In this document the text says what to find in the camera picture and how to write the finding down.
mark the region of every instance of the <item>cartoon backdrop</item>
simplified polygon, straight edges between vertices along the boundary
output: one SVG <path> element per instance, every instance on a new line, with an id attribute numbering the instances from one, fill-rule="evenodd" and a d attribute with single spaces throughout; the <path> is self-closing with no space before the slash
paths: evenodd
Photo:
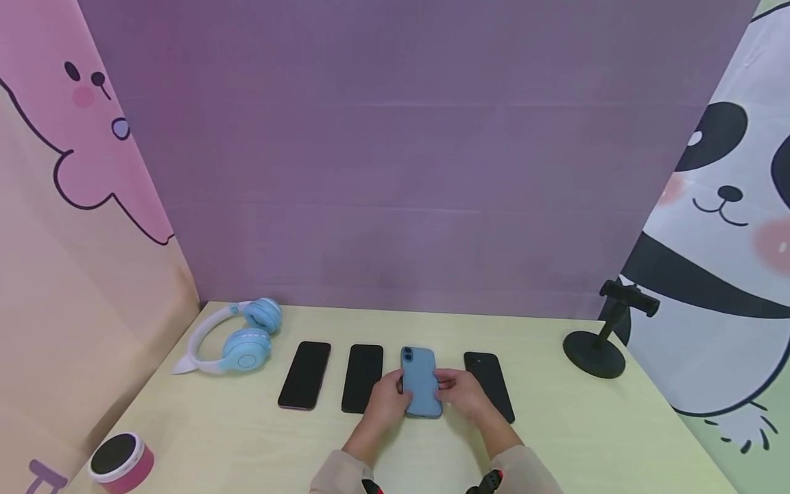
<path id="1" fill-rule="evenodd" d="M 617 334 L 743 494 L 788 483 L 788 46 L 763 2 L 620 275 L 661 307 Z"/>
<path id="2" fill-rule="evenodd" d="M 594 318 L 757 0 L 80 4 L 201 298 Z"/>
<path id="3" fill-rule="evenodd" d="M 0 10 L 0 478 L 50 494 L 198 300 L 77 3 Z"/>

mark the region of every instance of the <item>pink speaker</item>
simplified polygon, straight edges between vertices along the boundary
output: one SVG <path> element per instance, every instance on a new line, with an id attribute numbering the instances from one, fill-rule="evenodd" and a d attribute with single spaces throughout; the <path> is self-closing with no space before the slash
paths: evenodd
<path id="1" fill-rule="evenodd" d="M 110 494 L 126 494 L 145 480 L 153 468 L 153 453 L 133 432 L 104 441 L 93 453 L 88 472 Z"/>

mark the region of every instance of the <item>pink cheek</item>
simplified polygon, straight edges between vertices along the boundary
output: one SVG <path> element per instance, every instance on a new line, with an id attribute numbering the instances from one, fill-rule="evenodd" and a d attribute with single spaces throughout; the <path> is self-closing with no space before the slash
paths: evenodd
<path id="1" fill-rule="evenodd" d="M 661 197 L 658 198 L 658 205 L 666 206 L 667 204 L 672 204 L 680 199 L 681 195 L 683 195 L 683 179 L 676 173 L 673 173 L 672 176 L 669 177 L 667 186 L 664 187 L 664 192 L 662 192 Z"/>
<path id="2" fill-rule="evenodd" d="M 769 268 L 790 276 L 790 218 L 761 226 L 754 236 L 754 248 Z"/>
<path id="3" fill-rule="evenodd" d="M 87 108 L 93 104 L 96 95 L 88 86 L 80 86 L 71 93 L 71 100 L 79 108 Z"/>

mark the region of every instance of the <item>black smartphone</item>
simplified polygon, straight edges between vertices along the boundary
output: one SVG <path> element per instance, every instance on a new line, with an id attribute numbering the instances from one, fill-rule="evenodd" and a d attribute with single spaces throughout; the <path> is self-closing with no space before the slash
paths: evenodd
<path id="1" fill-rule="evenodd" d="M 365 413 L 373 386 L 382 378 L 384 349 L 379 345 L 352 345 L 348 353 L 346 382 L 340 409 L 346 413 Z"/>
<path id="2" fill-rule="evenodd" d="M 315 408 L 331 349 L 329 343 L 318 341 L 299 343 L 288 377 L 285 378 L 283 390 L 277 399 L 279 406 L 297 410 Z"/>
<path id="3" fill-rule="evenodd" d="M 516 415 L 513 413 L 513 405 L 510 404 L 510 396 L 505 386 L 505 377 L 502 375 L 502 368 L 499 367 L 499 359 L 496 355 L 467 352 L 464 354 L 464 366 L 475 376 L 488 399 L 505 417 L 507 423 L 515 422 Z"/>

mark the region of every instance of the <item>panda illustration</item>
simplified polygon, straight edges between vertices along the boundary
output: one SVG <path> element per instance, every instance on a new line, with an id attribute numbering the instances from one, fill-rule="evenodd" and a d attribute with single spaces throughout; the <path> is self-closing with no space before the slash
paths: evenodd
<path id="1" fill-rule="evenodd" d="M 749 25 L 619 278 L 660 310 L 615 332 L 678 413 L 744 454 L 778 434 L 758 398 L 790 354 L 787 6 Z"/>

